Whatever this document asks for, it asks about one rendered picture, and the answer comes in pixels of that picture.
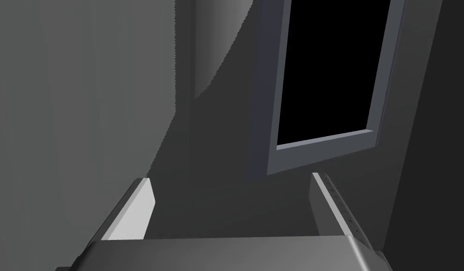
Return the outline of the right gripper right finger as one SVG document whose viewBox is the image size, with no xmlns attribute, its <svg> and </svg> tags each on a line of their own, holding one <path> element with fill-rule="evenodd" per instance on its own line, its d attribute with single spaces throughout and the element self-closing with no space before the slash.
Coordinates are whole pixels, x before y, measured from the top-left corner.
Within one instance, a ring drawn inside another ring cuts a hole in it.
<svg viewBox="0 0 464 271">
<path fill-rule="evenodd" d="M 327 174 L 311 174 L 309 202 L 319 235 L 353 236 L 367 248 L 373 248 Z"/>
</svg>

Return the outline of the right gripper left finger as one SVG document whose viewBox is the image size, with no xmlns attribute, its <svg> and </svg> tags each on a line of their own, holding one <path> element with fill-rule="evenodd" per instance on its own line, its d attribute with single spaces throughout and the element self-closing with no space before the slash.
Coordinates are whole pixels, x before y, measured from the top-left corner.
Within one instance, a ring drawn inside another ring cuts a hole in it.
<svg viewBox="0 0 464 271">
<path fill-rule="evenodd" d="M 94 234 L 90 244 L 100 240 L 144 239 L 154 206 L 150 179 L 136 179 Z"/>
</svg>

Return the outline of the dark window with grey frame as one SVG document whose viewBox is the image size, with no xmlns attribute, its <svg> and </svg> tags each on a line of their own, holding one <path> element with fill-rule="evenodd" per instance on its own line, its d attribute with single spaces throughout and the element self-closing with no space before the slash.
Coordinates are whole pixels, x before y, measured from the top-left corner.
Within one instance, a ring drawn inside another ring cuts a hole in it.
<svg viewBox="0 0 464 271">
<path fill-rule="evenodd" d="M 255 0 L 247 178 L 373 148 L 406 0 Z"/>
</svg>

